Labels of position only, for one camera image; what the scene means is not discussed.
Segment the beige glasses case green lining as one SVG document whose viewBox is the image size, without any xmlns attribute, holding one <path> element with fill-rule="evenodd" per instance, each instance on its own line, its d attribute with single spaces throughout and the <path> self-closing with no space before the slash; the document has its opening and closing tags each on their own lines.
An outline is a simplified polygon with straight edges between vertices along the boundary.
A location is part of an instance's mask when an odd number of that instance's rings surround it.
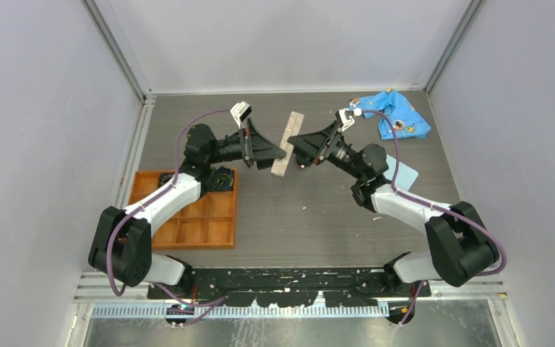
<svg viewBox="0 0 555 347">
<path fill-rule="evenodd" d="M 301 126 L 304 121 L 304 115 L 299 112 L 292 111 L 280 141 L 280 148 L 285 151 L 285 157 L 274 160 L 271 168 L 273 176 L 284 177 L 288 168 L 291 156 L 293 154 L 293 145 L 288 142 L 291 136 L 296 136 L 301 131 Z"/>
</svg>

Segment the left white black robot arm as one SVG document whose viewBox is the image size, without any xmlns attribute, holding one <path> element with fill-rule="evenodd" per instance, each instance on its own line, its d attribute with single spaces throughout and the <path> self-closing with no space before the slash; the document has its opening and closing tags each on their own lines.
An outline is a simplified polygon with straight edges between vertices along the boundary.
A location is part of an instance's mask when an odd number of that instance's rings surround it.
<svg viewBox="0 0 555 347">
<path fill-rule="evenodd" d="M 195 124 L 186 133 L 184 158 L 172 179 L 125 208 L 107 207 L 100 214 L 87 258 L 90 267 L 125 286 L 158 282 L 175 299 L 185 299 L 193 281 L 181 260 L 152 251 L 152 237 L 176 213 L 203 198 L 218 178 L 216 165 L 242 160 L 259 170 L 286 152 L 255 128 L 251 119 L 232 135 L 218 139 L 211 128 Z"/>
</svg>

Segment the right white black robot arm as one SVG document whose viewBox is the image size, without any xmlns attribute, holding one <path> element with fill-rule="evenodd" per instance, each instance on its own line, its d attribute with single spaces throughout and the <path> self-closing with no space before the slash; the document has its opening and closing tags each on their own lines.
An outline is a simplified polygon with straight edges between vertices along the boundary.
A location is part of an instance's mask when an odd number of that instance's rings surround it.
<svg viewBox="0 0 555 347">
<path fill-rule="evenodd" d="M 329 162 L 355 178 L 350 189 L 359 206 L 395 218 L 426 237 L 427 251 L 402 254 L 384 266 L 384 289 L 390 295 L 403 296 L 423 280 L 460 287 L 500 261 L 499 247 L 482 232 L 471 204 L 447 205 L 401 190 L 384 175 L 389 164 L 382 146 L 353 149 L 336 121 L 318 132 L 291 136 L 288 143 L 301 165 Z"/>
</svg>

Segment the green yellow patterned rolled item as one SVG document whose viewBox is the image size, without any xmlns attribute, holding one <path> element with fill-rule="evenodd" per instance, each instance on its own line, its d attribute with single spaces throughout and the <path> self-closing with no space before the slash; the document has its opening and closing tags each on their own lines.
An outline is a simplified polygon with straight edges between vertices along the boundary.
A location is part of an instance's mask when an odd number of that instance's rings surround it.
<svg viewBox="0 0 555 347">
<path fill-rule="evenodd" d="M 211 186 L 211 192 L 232 192 L 234 188 L 235 171 L 221 166 L 217 169 L 217 176 Z"/>
</svg>

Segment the orange compartment tray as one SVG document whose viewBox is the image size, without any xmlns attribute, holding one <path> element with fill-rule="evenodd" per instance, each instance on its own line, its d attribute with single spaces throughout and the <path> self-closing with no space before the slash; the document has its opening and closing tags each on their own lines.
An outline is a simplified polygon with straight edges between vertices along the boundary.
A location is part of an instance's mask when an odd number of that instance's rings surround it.
<svg viewBox="0 0 555 347">
<path fill-rule="evenodd" d="M 232 192 L 201 194 L 202 186 L 189 175 L 180 173 L 176 188 L 154 202 L 150 199 L 163 191 L 157 188 L 162 172 L 135 173 L 129 205 L 124 209 L 144 218 L 152 227 L 152 249 L 232 249 L 235 247 L 238 199 L 238 172 L 235 170 Z"/>
</svg>

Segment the light blue lens cloth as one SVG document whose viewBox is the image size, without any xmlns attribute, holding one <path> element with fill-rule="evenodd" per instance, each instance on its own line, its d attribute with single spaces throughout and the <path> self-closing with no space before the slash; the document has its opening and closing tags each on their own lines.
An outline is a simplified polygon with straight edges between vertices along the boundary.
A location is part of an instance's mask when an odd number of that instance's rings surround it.
<svg viewBox="0 0 555 347">
<path fill-rule="evenodd" d="M 403 162 L 400 162 L 399 166 L 397 166 L 396 159 L 391 155 L 387 155 L 386 163 L 388 165 L 388 169 L 384 172 L 384 177 L 386 179 L 393 180 L 395 169 L 398 167 L 395 184 L 397 188 L 409 191 L 418 178 L 419 173 L 417 170 L 407 166 Z"/>
</svg>

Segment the dark camouflage rolled item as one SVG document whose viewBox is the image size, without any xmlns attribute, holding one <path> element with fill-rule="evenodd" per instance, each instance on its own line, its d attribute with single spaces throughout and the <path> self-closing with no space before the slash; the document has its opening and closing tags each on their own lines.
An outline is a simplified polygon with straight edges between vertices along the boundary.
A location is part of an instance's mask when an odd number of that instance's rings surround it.
<svg viewBox="0 0 555 347">
<path fill-rule="evenodd" d="M 163 185 L 173 181 L 174 172 L 162 172 L 158 177 L 157 188 L 161 188 Z"/>
</svg>

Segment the blue patterned cloth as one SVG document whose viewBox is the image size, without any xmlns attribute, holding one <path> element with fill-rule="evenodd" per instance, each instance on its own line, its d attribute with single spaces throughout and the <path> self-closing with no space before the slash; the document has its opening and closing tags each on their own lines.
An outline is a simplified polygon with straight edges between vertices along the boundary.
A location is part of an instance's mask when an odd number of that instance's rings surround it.
<svg viewBox="0 0 555 347">
<path fill-rule="evenodd" d="M 399 140 L 423 139 L 432 130 L 432 127 L 414 109 L 408 99 L 393 89 L 383 90 L 376 95 L 351 99 L 349 108 L 382 112 L 392 124 Z"/>
</svg>

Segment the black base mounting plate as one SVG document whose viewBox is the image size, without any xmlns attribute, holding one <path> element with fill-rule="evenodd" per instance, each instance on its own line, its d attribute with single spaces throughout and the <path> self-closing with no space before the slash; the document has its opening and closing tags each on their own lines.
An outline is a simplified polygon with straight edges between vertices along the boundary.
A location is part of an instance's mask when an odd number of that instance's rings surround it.
<svg viewBox="0 0 555 347">
<path fill-rule="evenodd" d="M 202 303 L 224 297 L 227 307 L 280 308 L 309 307 L 319 297 L 329 307 L 368 307 L 384 298 L 431 294 L 429 285 L 401 284 L 381 267 L 193 268 L 169 291 Z"/>
</svg>

